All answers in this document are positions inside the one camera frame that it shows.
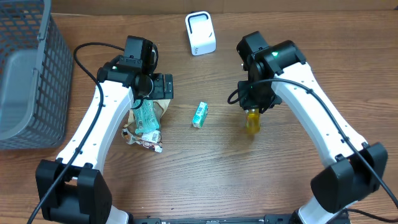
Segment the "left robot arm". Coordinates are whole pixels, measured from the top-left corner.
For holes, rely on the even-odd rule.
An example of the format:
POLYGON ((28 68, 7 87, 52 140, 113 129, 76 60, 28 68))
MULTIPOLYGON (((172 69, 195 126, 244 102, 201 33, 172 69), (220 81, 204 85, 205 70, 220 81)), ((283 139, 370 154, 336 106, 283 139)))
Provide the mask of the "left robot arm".
POLYGON ((157 46, 128 36, 123 54, 115 56, 89 77, 95 94, 72 140, 54 161, 41 160, 35 179, 39 203, 30 215, 58 223, 134 223, 131 213, 117 209, 103 177, 111 141, 129 110, 146 100, 174 97, 171 74, 155 73, 157 46))

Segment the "green Kleenex tissue pack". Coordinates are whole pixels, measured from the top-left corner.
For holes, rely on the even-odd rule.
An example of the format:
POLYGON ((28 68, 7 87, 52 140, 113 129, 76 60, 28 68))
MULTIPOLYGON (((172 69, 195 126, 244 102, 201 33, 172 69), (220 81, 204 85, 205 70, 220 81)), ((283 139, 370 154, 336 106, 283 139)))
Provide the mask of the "green Kleenex tissue pack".
POLYGON ((206 102, 200 102, 197 110, 193 116, 192 119, 192 124, 196 128, 202 128, 203 123, 205 122, 205 119, 208 114, 208 104, 206 102))

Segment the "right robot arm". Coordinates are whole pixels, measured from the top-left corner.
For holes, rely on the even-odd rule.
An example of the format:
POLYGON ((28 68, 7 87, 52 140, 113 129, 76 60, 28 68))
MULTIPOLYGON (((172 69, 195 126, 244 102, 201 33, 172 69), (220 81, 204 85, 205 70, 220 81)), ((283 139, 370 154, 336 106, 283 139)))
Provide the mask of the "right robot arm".
POLYGON ((313 141, 324 169, 310 183, 312 198, 275 223, 348 221, 349 207, 377 191, 387 163, 382 144, 368 144, 340 115, 317 83, 312 68, 290 40, 269 45, 259 32, 245 35, 236 47, 248 79, 229 96, 246 111, 264 113, 286 103, 313 141))

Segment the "brown patterned snack bag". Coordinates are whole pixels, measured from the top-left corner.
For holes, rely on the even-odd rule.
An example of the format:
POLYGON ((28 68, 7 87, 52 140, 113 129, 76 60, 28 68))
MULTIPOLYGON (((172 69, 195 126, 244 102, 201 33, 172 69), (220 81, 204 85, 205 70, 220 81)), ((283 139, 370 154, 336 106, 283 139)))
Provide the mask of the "brown patterned snack bag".
POLYGON ((167 111, 170 100, 152 100, 154 102, 154 108, 156 117, 159 121, 160 128, 149 133, 136 134, 136 121, 133 113, 133 109, 129 110, 129 116, 127 123, 122 128, 122 137, 128 144, 138 144, 144 148, 150 149, 154 152, 162 152, 162 135, 161 135, 161 123, 160 119, 167 111))

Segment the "mint green wipes pack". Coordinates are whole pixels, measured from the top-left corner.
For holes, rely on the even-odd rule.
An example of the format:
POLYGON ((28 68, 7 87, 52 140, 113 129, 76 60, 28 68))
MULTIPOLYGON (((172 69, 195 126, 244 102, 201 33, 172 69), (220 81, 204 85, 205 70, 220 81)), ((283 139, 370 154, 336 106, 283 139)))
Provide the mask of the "mint green wipes pack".
POLYGON ((136 100, 133 104, 136 134, 149 133, 160 128, 152 100, 136 100))

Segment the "clear plastic bottle grey cap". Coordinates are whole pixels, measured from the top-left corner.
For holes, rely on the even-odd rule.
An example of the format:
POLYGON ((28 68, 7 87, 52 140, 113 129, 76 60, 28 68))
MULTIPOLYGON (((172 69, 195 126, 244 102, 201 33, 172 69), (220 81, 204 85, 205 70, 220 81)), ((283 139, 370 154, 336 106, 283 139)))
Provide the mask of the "clear plastic bottle grey cap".
POLYGON ((258 109, 246 110, 246 131, 249 134, 256 134, 260 131, 260 116, 258 109))

